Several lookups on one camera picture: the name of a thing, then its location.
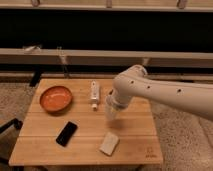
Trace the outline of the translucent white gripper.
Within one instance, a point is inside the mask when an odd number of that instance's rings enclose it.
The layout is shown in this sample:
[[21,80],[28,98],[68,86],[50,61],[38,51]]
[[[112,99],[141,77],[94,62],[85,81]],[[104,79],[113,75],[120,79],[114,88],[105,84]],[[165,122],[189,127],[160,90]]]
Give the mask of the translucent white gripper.
[[108,96],[105,102],[106,118],[112,121],[116,118],[119,111],[123,109],[123,106],[119,104],[113,97]]

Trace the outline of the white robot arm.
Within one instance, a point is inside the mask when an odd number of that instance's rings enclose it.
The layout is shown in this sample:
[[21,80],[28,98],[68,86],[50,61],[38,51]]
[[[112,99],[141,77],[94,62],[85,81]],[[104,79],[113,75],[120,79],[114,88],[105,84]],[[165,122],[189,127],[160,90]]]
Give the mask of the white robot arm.
[[143,97],[213,121],[213,85],[156,81],[142,65],[134,65],[113,79],[105,102],[106,118],[114,120],[133,97]]

